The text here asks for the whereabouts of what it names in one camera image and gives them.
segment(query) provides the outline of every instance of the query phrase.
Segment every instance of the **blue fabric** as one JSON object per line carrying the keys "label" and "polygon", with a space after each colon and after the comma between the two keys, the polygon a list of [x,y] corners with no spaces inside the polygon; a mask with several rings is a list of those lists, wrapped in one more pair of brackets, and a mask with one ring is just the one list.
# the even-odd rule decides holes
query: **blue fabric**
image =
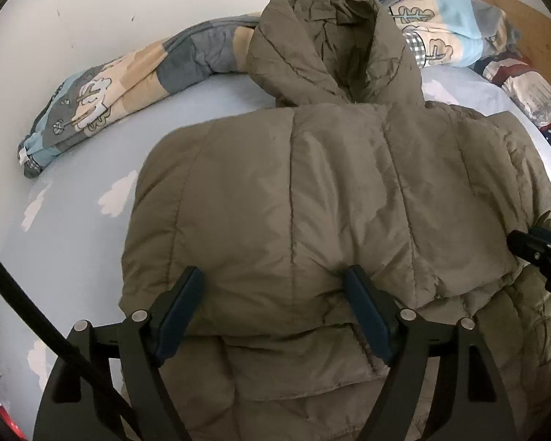
{"label": "blue fabric", "polygon": [[45,125],[47,124],[47,118],[49,116],[49,111],[51,108],[59,101],[62,95],[64,95],[68,89],[71,87],[73,82],[78,79],[83,72],[76,73],[73,76],[70,76],[67,78],[59,90],[57,91],[57,94],[52,98],[51,104],[49,104],[48,109],[45,111],[43,117],[39,120],[37,123],[37,126],[35,127],[35,131],[33,134],[27,138],[24,141],[26,153],[30,156],[33,156],[33,159],[39,164],[41,164],[43,167],[49,164],[55,157],[57,157],[61,151],[57,149],[56,147],[49,147],[44,149],[43,153],[43,131],[45,129]]}
{"label": "blue fabric", "polygon": [[461,43],[463,48],[463,57],[459,61],[447,63],[447,66],[466,67],[474,64],[482,57],[483,40],[474,40],[461,35],[454,35]]}
{"label": "blue fabric", "polygon": [[435,0],[447,29],[469,39],[482,40],[471,0]]}
{"label": "blue fabric", "polygon": [[347,300],[371,351],[389,365],[394,359],[395,353],[392,352],[390,346],[390,334],[386,322],[353,270],[347,270],[344,285]]}

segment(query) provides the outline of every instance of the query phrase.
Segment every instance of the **patterned blanket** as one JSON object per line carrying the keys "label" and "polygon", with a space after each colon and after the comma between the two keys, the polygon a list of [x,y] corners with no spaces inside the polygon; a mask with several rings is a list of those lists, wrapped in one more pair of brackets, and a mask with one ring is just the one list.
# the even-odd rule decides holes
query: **patterned blanket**
{"label": "patterned blanket", "polygon": [[478,61],[473,69],[504,89],[551,146],[551,85],[530,64],[506,51]]}
{"label": "patterned blanket", "polygon": [[[517,32],[502,10],[480,0],[378,0],[420,68],[469,66],[514,50]],[[33,178],[59,154],[102,129],[215,73],[245,73],[259,14],[192,26],[166,40],[67,78],[19,144]]]}

